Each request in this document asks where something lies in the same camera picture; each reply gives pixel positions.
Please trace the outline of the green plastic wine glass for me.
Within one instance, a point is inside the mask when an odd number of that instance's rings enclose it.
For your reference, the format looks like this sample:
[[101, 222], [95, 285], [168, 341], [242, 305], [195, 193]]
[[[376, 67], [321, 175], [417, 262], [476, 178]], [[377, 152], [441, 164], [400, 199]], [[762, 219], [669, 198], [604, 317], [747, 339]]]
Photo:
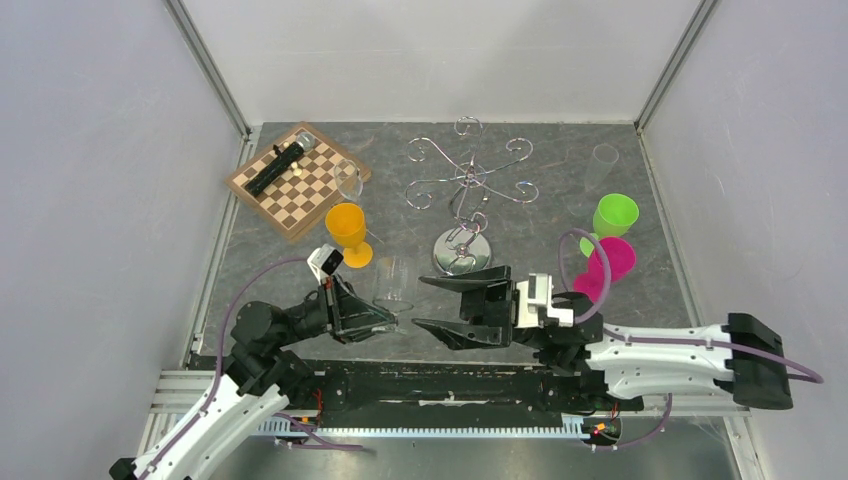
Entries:
[[589, 233], [593, 238], [621, 237], [637, 222], [640, 208], [623, 193], [609, 193], [598, 202]]

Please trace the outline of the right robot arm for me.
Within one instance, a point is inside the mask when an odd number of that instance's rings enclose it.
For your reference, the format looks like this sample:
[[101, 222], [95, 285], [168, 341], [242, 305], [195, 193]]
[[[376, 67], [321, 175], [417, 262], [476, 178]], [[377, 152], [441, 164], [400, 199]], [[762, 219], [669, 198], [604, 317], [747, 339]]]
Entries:
[[578, 396], [591, 408], [719, 392], [749, 408], [794, 405], [782, 338], [750, 314], [695, 328], [626, 327], [607, 323], [584, 293], [554, 292], [548, 274], [516, 282], [500, 266], [419, 280], [460, 294], [460, 319], [416, 318], [416, 326], [451, 350], [532, 348], [541, 365], [576, 378]]

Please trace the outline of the chrome wire wine glass rack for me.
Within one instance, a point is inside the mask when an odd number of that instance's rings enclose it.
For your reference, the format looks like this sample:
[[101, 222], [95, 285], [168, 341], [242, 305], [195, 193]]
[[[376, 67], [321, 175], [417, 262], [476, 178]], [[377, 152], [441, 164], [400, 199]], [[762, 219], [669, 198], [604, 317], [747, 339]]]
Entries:
[[538, 187], [530, 181], [515, 183], [515, 194], [505, 193], [489, 185], [489, 177], [528, 160], [534, 152], [533, 143], [524, 137], [508, 140], [505, 150], [517, 156], [507, 163], [493, 168], [485, 167], [477, 160], [481, 151], [486, 127], [473, 116], [458, 118], [453, 124], [454, 133], [461, 138], [471, 138], [470, 157], [464, 161], [451, 157], [433, 139], [418, 136], [406, 144], [407, 159], [422, 163], [429, 153], [436, 153], [446, 161], [453, 172], [444, 178], [419, 179], [410, 182], [404, 190], [406, 204], [415, 210], [426, 210], [433, 203], [431, 185], [453, 185], [455, 190], [447, 203], [453, 226], [437, 237], [432, 249], [432, 261], [436, 271], [442, 275], [459, 275], [489, 267], [494, 254], [484, 232], [488, 228], [485, 208], [494, 197], [517, 204], [529, 204], [539, 197]]

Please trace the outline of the clear round wine glass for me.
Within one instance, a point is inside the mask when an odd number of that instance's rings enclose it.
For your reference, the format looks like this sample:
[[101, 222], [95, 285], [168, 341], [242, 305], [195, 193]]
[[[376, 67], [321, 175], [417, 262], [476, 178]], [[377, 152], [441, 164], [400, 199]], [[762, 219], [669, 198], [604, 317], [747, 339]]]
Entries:
[[361, 199], [364, 179], [357, 164], [351, 159], [342, 158], [333, 167], [333, 178], [342, 197], [364, 210]]

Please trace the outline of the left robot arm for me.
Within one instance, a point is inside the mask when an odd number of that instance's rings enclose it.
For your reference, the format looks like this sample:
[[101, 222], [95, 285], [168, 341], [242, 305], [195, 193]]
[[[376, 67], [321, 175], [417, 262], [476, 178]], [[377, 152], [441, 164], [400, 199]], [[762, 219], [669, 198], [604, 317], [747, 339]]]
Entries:
[[207, 479], [266, 419], [307, 405], [317, 390], [313, 367], [291, 345], [323, 334], [361, 342], [397, 322], [389, 310], [330, 277], [303, 301], [281, 308], [250, 301], [236, 316], [230, 353], [218, 360], [211, 385], [150, 450], [120, 458], [113, 479]]

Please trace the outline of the pink plastic wine glass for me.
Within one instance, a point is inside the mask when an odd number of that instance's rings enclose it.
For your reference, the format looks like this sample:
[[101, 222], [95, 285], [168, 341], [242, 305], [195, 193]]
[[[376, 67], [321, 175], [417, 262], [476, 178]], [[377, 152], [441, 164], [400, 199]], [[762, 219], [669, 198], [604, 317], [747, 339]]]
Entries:
[[[601, 238], [599, 243], [607, 256], [612, 284], [631, 273], [637, 264], [637, 255], [628, 241], [619, 237], [607, 237]], [[602, 259], [597, 251], [593, 251], [588, 257], [587, 271], [574, 280], [574, 290], [586, 294], [592, 301], [597, 301], [603, 281]]]

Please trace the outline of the orange plastic wine glass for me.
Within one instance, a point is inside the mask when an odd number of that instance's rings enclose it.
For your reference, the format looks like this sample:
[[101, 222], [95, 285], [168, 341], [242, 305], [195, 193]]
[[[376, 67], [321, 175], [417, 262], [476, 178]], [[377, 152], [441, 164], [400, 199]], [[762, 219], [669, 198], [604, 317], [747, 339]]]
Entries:
[[325, 227], [333, 240], [343, 248], [344, 263], [350, 268], [363, 268], [373, 258], [366, 242], [366, 218], [362, 208], [342, 202], [333, 206], [325, 217]]

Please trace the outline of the clear ribbed flute glass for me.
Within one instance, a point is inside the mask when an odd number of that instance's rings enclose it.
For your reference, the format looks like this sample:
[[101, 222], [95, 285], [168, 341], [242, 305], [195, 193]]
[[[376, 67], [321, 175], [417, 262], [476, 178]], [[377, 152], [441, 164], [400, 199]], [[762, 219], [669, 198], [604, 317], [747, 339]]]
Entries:
[[591, 192], [597, 188], [610, 174], [613, 167], [619, 161], [618, 150], [608, 143], [596, 145], [591, 152], [582, 179], [583, 191]]

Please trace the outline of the clear tumbler wine glass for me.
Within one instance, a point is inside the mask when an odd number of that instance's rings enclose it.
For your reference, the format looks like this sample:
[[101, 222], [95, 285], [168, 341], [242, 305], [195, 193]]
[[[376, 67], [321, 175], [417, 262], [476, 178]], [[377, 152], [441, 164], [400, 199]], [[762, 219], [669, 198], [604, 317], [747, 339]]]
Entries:
[[417, 303], [417, 261], [410, 256], [385, 256], [376, 263], [372, 303], [395, 316], [392, 333], [407, 335], [403, 317]]

